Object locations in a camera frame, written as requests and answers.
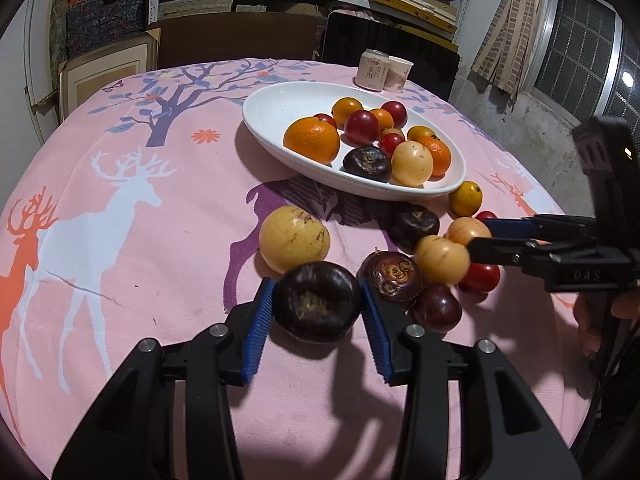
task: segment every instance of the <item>paper cup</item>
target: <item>paper cup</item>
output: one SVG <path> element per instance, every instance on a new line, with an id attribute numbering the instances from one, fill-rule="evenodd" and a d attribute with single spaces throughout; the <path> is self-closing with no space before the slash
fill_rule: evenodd
<path id="1" fill-rule="evenodd" d="M 389 60 L 391 65 L 389 66 L 389 72 L 386 74 L 384 89 L 389 92 L 400 93 L 414 64 L 396 56 L 389 56 Z"/>

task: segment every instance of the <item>metal screw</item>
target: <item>metal screw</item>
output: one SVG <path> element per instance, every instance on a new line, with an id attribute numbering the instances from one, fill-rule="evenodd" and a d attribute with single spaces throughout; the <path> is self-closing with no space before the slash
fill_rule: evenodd
<path id="1" fill-rule="evenodd" d="M 422 337 L 424 335 L 424 329 L 416 324 L 409 325 L 404 331 L 409 337 Z"/>
<path id="2" fill-rule="evenodd" d="M 156 340 L 147 338 L 138 343 L 138 350 L 141 352 L 151 352 L 156 347 Z"/>
<path id="3" fill-rule="evenodd" d="M 490 339 L 481 339 L 478 341 L 478 349 L 485 354 L 492 354 L 495 352 L 495 343 Z"/>
<path id="4" fill-rule="evenodd" d="M 229 327 L 224 323 L 216 323 L 209 328 L 209 333 L 213 337 L 224 337 L 229 332 Z"/>

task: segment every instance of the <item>light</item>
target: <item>light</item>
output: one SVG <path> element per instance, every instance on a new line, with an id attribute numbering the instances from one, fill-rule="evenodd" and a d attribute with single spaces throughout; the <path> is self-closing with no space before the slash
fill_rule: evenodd
<path id="1" fill-rule="evenodd" d="M 622 73 L 622 82 L 629 88 L 633 88 L 634 86 L 634 78 L 629 72 Z"/>

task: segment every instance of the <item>dark purple fruit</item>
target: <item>dark purple fruit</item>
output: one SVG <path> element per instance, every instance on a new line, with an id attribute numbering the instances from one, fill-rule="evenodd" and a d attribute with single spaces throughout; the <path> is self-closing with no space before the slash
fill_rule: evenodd
<path id="1" fill-rule="evenodd" d="M 360 286 L 345 268 L 330 262 L 303 264 L 273 288 L 273 317 L 293 337 L 334 343 L 360 315 Z"/>
<path id="2" fill-rule="evenodd" d="M 344 171 L 357 176 L 388 182 L 391 178 L 391 162 L 375 146 L 354 148 L 342 160 Z"/>
<path id="3" fill-rule="evenodd" d="M 409 308 L 422 291 L 422 276 L 416 263 L 401 253 L 376 251 L 365 258 L 359 278 L 368 278 L 383 299 Z"/>
<path id="4" fill-rule="evenodd" d="M 462 307 L 449 287 L 441 283 L 427 286 L 411 309 L 416 322 L 439 334 L 452 330 L 462 319 Z"/>
<path id="5" fill-rule="evenodd" d="M 393 242 L 411 252 L 421 238 L 437 235 L 440 219 L 435 213 L 420 205 L 407 204 L 393 215 L 388 229 Z"/>

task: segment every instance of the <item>curtain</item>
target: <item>curtain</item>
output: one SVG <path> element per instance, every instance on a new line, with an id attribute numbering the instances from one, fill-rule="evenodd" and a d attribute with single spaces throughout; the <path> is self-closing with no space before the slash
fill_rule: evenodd
<path id="1" fill-rule="evenodd" d="M 535 37 L 540 0 L 501 0 L 471 70 L 515 101 L 529 45 Z"/>

